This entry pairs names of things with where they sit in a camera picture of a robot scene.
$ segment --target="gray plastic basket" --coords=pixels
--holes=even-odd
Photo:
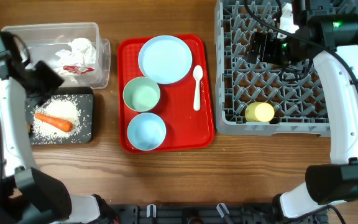
[[[250,9],[273,23],[278,7],[274,0],[249,0]],[[338,14],[358,13],[358,1],[331,0]],[[244,0],[218,0],[215,7],[216,44],[216,127],[222,134],[261,135],[311,133],[329,136],[329,121],[323,87],[312,67],[310,75],[298,82],[281,82],[277,66],[247,63],[249,39],[255,31],[273,32],[261,27],[246,13]],[[285,73],[286,78],[294,74]],[[244,112],[253,102],[273,105],[270,123],[247,122]]]

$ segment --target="light blue plate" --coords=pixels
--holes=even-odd
[[[165,123],[153,113],[137,115],[130,121],[127,130],[129,142],[142,151],[150,151],[159,147],[166,135]]]
[[[138,63],[144,76],[159,84],[171,84],[186,76],[193,57],[184,41],[177,37],[161,35],[143,45]]]

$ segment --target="red tray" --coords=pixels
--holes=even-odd
[[[129,122],[139,113],[125,105],[122,91],[133,78],[143,76],[137,58],[142,46],[152,37],[125,40],[118,47],[119,136],[122,148],[129,153],[201,148],[208,146],[215,137],[204,43],[193,34],[175,35],[175,37],[183,40],[189,46],[193,55],[193,64],[189,73],[179,82],[159,85],[161,98],[157,106],[150,112],[159,115],[164,120],[167,126],[167,136],[160,147],[151,151],[138,150],[128,140]],[[195,92],[193,70],[196,65],[201,65],[204,71],[200,85],[201,109],[199,111],[193,109]]]

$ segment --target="white spoon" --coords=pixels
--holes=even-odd
[[[201,66],[197,65],[194,68],[193,71],[193,77],[196,80],[196,91],[194,92],[194,103],[193,103],[193,109],[195,111],[199,111],[201,108],[200,103],[200,81],[203,77],[203,68]]]

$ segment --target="green light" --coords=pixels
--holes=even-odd
[[[334,27],[340,27],[342,22],[333,22]]]

